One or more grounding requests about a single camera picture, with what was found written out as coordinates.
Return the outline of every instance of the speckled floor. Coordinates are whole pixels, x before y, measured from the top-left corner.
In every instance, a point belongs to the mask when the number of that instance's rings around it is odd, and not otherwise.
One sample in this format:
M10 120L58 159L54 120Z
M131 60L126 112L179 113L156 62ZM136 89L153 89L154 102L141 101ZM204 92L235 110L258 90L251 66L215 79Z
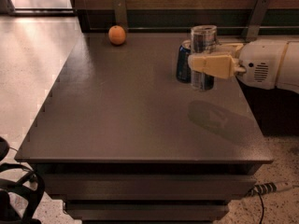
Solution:
M0 17L0 135L18 149L81 31L76 18ZM267 136L275 158L256 174L259 184L288 181L299 185L299 137ZM3 160L14 162L14 150ZM263 196L263 223L299 223L299 188ZM229 204L217 224L260 222L259 197ZM81 223L63 212L47 194L36 211L43 224Z

